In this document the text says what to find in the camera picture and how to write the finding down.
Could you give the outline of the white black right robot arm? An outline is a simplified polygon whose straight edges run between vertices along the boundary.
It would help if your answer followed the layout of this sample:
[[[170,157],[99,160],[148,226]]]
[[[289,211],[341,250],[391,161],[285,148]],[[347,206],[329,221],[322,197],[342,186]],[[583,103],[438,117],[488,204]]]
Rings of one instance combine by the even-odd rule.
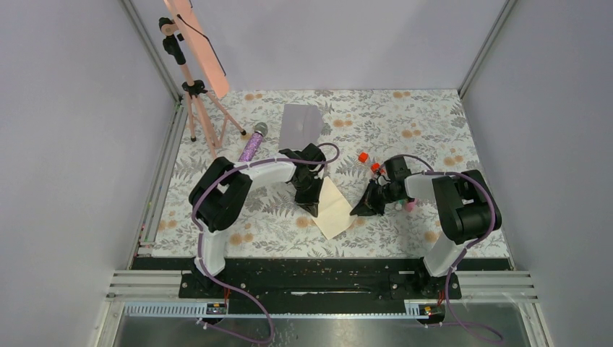
[[[432,298],[443,288],[443,276],[456,269],[468,249],[500,229],[502,216],[478,170],[438,172],[431,166],[421,173],[408,169],[406,158],[395,155],[384,162],[387,179],[371,179],[351,215],[384,215],[387,205],[407,200],[426,200],[437,208],[442,235],[423,257],[414,281],[421,296]]]

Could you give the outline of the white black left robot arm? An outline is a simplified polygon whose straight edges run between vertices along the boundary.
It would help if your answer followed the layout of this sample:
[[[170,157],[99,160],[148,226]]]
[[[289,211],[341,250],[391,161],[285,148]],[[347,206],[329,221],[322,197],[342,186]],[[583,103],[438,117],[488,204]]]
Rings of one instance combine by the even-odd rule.
[[[320,145],[309,144],[303,150],[280,150],[261,160],[231,162],[218,157],[210,164],[189,194],[192,221],[200,230],[194,263],[201,273],[196,286],[204,295],[214,297],[223,290],[224,231],[237,221],[248,194],[271,184],[290,184],[295,204],[317,217],[322,171],[329,162]]]

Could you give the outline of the beige letter paper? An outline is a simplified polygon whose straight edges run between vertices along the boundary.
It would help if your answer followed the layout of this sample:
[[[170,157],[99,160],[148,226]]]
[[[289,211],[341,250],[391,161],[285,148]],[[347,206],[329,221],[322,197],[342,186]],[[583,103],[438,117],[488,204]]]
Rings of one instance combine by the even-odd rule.
[[[318,216],[313,221],[322,235],[327,239],[334,239],[353,225],[356,217],[350,215],[352,207],[341,194],[329,177],[323,180],[318,205]]]

